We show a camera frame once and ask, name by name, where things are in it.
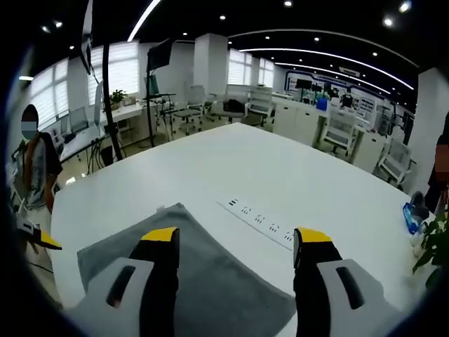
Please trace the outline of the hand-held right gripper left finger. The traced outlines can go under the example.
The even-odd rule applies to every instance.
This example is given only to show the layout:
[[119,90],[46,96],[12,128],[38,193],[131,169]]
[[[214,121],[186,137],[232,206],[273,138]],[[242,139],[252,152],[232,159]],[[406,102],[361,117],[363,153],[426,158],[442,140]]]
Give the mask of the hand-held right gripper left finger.
[[90,280],[66,316],[86,336],[174,336],[179,263],[179,229],[151,230]]

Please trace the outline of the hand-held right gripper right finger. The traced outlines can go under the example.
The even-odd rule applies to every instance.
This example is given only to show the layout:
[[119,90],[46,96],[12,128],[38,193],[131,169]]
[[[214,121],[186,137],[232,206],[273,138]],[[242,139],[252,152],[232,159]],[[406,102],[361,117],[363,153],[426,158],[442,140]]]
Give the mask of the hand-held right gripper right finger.
[[386,336],[398,310],[381,283],[352,259],[343,259],[323,232],[293,233],[293,290],[298,336]]

